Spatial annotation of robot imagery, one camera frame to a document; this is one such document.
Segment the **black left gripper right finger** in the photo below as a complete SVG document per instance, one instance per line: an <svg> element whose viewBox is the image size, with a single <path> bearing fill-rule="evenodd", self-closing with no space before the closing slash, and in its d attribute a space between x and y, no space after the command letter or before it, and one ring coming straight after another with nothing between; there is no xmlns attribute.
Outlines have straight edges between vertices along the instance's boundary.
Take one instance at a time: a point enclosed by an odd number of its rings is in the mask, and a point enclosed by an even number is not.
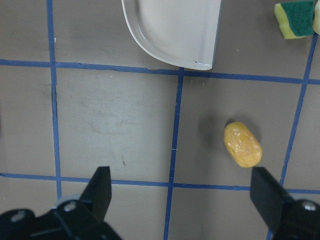
<svg viewBox="0 0 320 240"><path fill-rule="evenodd" d="M320 238L320 205L294 199L266 168L252 168L249 195L273 240Z"/></svg>

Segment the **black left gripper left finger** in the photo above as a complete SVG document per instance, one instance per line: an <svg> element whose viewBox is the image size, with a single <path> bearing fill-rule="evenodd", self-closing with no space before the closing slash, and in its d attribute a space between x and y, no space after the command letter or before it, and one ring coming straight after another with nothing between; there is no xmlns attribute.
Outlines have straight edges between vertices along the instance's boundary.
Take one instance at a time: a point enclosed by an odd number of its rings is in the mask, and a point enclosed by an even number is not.
<svg viewBox="0 0 320 240"><path fill-rule="evenodd" d="M78 198L66 199L47 213L36 216L27 208L8 210L0 215L2 240L119 240L105 222L112 199L108 166L95 171Z"/></svg>

